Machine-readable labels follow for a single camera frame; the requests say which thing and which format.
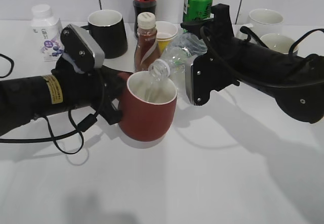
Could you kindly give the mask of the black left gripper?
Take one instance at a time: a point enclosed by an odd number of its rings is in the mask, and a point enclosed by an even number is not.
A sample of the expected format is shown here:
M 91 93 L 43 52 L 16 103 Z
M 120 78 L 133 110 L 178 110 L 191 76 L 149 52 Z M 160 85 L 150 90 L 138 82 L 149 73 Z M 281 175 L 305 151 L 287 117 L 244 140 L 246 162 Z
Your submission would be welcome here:
M 58 80 L 63 95 L 63 102 L 53 105 L 54 113 L 90 106 L 109 125 L 121 121 L 123 113 L 112 101 L 123 93 L 132 72 L 102 66 L 100 69 L 79 74 L 61 56 L 51 73 Z

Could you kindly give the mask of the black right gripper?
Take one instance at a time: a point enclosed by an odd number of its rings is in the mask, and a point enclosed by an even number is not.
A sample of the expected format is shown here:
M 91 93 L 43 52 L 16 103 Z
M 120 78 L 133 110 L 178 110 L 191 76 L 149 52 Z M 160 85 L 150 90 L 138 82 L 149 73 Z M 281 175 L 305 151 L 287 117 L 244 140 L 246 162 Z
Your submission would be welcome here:
M 225 65 L 229 60 L 222 55 L 227 53 L 228 43 L 234 38 L 230 6 L 226 4 L 213 5 L 211 13 L 214 15 L 213 18 L 182 22 L 180 26 L 195 34 L 199 39 L 202 39 L 201 32 L 204 32 L 208 40 L 207 52 L 201 56 L 208 57 L 213 63 L 215 91 L 219 92 L 231 84 L 239 85 L 239 82 Z

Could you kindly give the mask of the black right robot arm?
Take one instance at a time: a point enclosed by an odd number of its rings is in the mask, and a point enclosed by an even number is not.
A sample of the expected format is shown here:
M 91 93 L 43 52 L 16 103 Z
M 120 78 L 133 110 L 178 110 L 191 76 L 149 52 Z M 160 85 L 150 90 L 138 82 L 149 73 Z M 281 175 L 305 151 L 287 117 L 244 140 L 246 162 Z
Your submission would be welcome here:
M 276 100 L 295 120 L 316 123 L 323 118 L 323 56 L 295 56 L 269 49 L 247 26 L 234 36 L 229 5 L 211 8 L 213 18 L 183 22 L 181 27 L 202 39 L 207 51 L 185 66 L 186 93 L 191 104 L 204 105 L 211 91 L 245 83 Z

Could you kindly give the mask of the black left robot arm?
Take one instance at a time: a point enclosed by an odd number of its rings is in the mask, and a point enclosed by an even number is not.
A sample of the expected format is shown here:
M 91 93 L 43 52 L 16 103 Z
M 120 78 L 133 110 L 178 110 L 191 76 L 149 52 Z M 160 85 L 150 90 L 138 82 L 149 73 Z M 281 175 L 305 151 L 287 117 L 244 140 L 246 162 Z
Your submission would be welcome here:
M 42 116 L 69 109 L 91 107 L 110 125 L 122 113 L 112 105 L 126 81 L 124 73 L 102 66 L 88 73 L 76 73 L 73 66 L 59 59 L 51 74 L 1 81 L 1 135 Z

